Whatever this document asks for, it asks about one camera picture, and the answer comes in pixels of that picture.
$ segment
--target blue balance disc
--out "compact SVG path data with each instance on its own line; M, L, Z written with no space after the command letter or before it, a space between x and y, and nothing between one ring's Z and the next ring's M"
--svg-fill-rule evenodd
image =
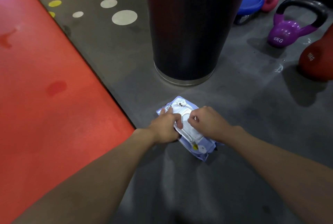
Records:
M243 0L237 15L246 16L259 11L265 0Z

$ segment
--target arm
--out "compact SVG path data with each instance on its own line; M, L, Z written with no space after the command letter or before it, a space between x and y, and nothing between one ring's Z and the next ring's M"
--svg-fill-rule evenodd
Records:
M13 223L107 223L146 151L178 138L175 121L182 128L180 114L162 110L147 129L135 130L124 143L59 184Z
M194 110L188 121L204 136L232 147L246 159L303 221L332 223L332 169L229 125L210 107Z

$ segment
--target wet wipes package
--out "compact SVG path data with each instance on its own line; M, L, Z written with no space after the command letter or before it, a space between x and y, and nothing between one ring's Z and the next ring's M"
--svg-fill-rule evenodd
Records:
M208 154L215 149L216 142L203 137L203 135L195 130L187 121L191 111L198 109L198 107L181 96L176 97L173 101L166 104L164 108L167 111L170 107L173 108L173 113L179 113L181 115L183 128L179 129L176 123L174 124L174 128L181 134L179 141L195 157L206 161ZM156 111L158 115L160 115L162 108Z

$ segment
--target black punching bag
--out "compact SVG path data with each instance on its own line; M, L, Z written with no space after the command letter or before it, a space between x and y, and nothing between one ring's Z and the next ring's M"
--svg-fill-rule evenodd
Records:
M212 74L242 0L148 0L154 62L178 85Z

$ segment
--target forearm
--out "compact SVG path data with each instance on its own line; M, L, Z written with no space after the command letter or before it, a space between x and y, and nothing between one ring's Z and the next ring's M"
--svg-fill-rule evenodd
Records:
M237 128L226 144L246 159L306 223L331 223L333 170Z
M137 130L47 193L14 223L106 223L153 142L148 131Z

